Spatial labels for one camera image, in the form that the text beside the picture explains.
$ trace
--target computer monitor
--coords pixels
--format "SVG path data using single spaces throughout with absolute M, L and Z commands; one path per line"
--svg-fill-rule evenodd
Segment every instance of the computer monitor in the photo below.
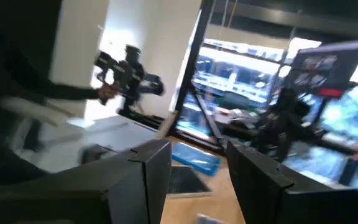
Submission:
M 358 66 L 358 40 L 299 50 L 284 87 L 299 94 L 340 98 Z

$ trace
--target table surface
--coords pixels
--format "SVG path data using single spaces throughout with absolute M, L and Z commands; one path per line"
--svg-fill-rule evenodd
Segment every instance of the table surface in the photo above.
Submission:
M 207 215 L 226 224 L 245 223 L 231 184 L 227 161 L 222 157 L 221 168 L 214 177 L 198 173 L 211 188 L 212 195 L 205 197 L 170 198 L 165 200 L 161 224 L 195 223 L 197 215 Z

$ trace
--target black sleeve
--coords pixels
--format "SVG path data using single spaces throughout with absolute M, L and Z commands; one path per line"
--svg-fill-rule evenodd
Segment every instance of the black sleeve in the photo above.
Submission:
M 5 69 L 12 79 L 24 88 L 46 98 L 61 100 L 98 99 L 98 91 L 92 88 L 55 84 L 29 63 L 23 54 L 11 45 L 6 52 Z

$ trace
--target camera rig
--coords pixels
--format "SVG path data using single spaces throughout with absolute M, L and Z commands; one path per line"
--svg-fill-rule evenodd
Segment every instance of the camera rig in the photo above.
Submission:
M 100 51 L 94 65 L 102 71 L 97 75 L 98 80 L 106 83 L 109 70 L 113 71 L 113 85 L 120 87 L 120 94 L 126 99 L 122 110 L 129 110 L 129 107 L 140 100 L 141 94 L 153 94 L 161 96 L 164 94 L 164 85 L 157 75 L 148 74 L 139 62 L 140 50 L 134 46 L 126 46 L 125 60 L 114 60 L 106 52 Z M 106 99 L 100 99 L 105 105 Z

